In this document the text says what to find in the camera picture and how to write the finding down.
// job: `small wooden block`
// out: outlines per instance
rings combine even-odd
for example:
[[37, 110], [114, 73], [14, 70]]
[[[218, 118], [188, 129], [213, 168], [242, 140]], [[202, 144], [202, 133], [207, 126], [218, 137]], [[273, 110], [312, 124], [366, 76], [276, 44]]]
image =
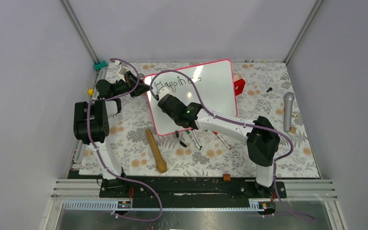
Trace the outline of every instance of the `small wooden block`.
[[290, 129], [290, 133], [295, 134], [297, 132], [297, 128], [292, 126]]
[[223, 174], [223, 181], [230, 181], [230, 174]]

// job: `metal pole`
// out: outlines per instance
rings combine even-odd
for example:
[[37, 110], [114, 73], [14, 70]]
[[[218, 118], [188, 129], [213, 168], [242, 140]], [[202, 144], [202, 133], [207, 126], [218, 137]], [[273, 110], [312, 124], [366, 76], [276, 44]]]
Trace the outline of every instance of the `metal pole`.
[[80, 22], [77, 19], [74, 11], [68, 0], [60, 0], [61, 4], [63, 5], [72, 25], [74, 26], [75, 30], [77, 31], [78, 35], [80, 36], [82, 43], [84, 44], [85, 48], [87, 49], [89, 55], [91, 56], [92, 61], [94, 64], [99, 64], [99, 58], [95, 53], [94, 48], [92, 47], [90, 41], [88, 40], [87, 35], [85, 34], [84, 30], [81, 27]]
[[288, 52], [286, 58], [283, 60], [283, 62], [288, 65], [291, 58], [294, 55], [294, 52], [296, 51], [297, 47], [299, 46], [302, 38], [304, 37], [305, 33], [307, 32], [308, 27], [311, 25], [312, 20], [314, 19], [315, 15], [317, 14], [318, 10], [320, 9], [322, 3], [324, 0], [317, 0], [311, 9], [311, 12], [309, 13], [307, 19], [305, 20], [304, 25], [302, 26], [296, 40], [294, 41], [293, 45], [291, 46], [290, 51]]

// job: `green clip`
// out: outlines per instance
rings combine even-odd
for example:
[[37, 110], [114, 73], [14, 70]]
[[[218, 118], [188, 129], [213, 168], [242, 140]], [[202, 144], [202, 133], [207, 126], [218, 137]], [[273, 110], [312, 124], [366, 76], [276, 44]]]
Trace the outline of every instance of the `green clip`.
[[107, 63], [105, 61], [102, 61], [99, 64], [94, 64], [94, 69], [95, 70], [100, 70], [100, 69], [104, 68], [105, 66], [107, 66]]

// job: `whiteboard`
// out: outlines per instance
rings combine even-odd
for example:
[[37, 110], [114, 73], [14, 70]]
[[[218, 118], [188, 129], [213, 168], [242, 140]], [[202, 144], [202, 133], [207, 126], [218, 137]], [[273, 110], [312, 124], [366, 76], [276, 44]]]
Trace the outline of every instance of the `whiteboard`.
[[[194, 81], [201, 99], [208, 109], [230, 116], [238, 115], [230, 60], [213, 61], [177, 70]], [[143, 80], [144, 83], [150, 85], [151, 79], [155, 75], [146, 76]], [[168, 87], [185, 105], [191, 102], [199, 103], [194, 87], [187, 78], [180, 74], [173, 72], [161, 74], [153, 82], [154, 92], [156, 93], [162, 86]], [[147, 92], [147, 99], [158, 135], [163, 136], [175, 131], [186, 130], [176, 125], [169, 116], [163, 113], [157, 106], [158, 101], [153, 98], [150, 92]]]

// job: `marker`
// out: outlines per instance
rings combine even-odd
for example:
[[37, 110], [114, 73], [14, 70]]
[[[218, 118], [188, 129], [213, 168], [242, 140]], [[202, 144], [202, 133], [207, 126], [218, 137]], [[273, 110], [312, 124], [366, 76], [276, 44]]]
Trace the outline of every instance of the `marker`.
[[229, 147], [229, 145], [224, 141], [224, 139], [217, 133], [217, 132], [214, 132], [212, 131], [221, 141], [222, 143], [229, 149], [229, 150], [232, 150], [231, 147]]
[[201, 150], [201, 146], [198, 145], [198, 142], [194, 139], [194, 137], [190, 134], [190, 131], [186, 130], [186, 133], [191, 137], [191, 139], [193, 140], [193, 142], [195, 143], [195, 145], [197, 146], [197, 148], [199, 150]]
[[193, 134], [193, 136], [195, 137], [196, 141], [198, 142], [198, 145], [202, 148], [201, 142], [199, 142], [199, 139], [196, 136], [196, 132], [194, 131], [194, 129], [191, 129], [191, 133]]

